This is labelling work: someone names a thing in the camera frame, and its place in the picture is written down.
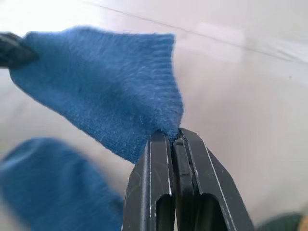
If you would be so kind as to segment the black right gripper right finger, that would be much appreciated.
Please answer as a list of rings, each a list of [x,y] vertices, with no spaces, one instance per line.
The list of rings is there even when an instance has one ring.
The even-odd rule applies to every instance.
[[[197,133],[179,129],[172,163],[178,231],[255,231],[231,175]]]

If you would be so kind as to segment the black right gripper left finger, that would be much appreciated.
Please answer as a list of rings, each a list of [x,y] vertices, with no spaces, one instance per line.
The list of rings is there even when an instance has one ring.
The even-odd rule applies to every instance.
[[[173,169],[167,136],[150,136],[128,180],[122,231],[174,231]]]

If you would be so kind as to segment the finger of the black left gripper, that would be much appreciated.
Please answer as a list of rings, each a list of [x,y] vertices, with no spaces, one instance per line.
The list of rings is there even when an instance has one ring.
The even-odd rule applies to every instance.
[[[11,32],[0,32],[0,68],[18,68],[38,59],[38,55]]]

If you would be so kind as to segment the blue knitted sock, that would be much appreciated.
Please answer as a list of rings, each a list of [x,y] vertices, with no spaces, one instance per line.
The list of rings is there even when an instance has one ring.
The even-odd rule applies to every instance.
[[[135,163],[157,130],[176,138],[183,102],[173,34],[78,26],[22,41],[38,59],[10,71],[14,84],[116,155]]]
[[[121,231],[123,200],[71,146],[29,139],[0,162],[0,195],[31,231]]]

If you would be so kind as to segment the dark green sock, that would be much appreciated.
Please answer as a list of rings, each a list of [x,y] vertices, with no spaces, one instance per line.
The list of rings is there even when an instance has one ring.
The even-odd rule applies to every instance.
[[[308,212],[289,212],[271,217],[255,228],[256,231],[308,231]]]

